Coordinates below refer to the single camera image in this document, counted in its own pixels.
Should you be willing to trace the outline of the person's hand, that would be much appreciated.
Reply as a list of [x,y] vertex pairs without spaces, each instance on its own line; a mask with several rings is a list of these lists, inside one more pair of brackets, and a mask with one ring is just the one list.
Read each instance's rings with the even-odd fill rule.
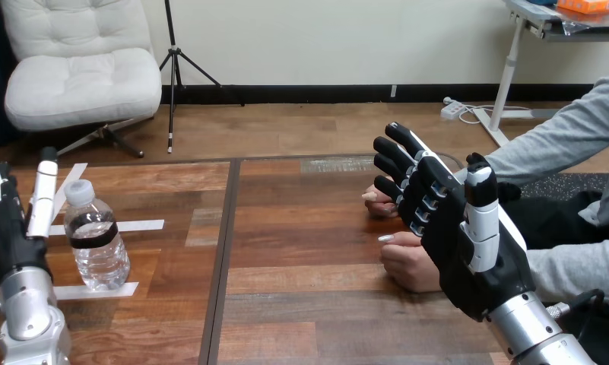
[[380,262],[398,285],[414,293],[440,292],[439,271],[411,232],[380,236]]
[[398,216],[395,203],[373,184],[365,189],[361,198],[370,217],[374,219],[394,218]]

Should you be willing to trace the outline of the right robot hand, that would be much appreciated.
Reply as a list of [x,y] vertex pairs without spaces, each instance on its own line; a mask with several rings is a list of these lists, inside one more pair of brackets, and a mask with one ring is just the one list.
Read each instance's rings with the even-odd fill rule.
[[458,178],[410,129],[391,122],[373,142],[375,187],[396,205],[439,270],[455,307],[482,322],[536,286],[525,241],[500,205],[496,174],[478,153]]

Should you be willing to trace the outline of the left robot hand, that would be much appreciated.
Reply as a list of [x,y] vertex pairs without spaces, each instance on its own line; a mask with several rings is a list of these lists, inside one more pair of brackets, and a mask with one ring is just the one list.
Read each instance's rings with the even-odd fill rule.
[[57,175],[57,151],[46,147],[41,151],[33,194],[25,210],[11,165],[0,163],[0,286],[11,273],[26,267],[51,273],[46,239],[54,219]]

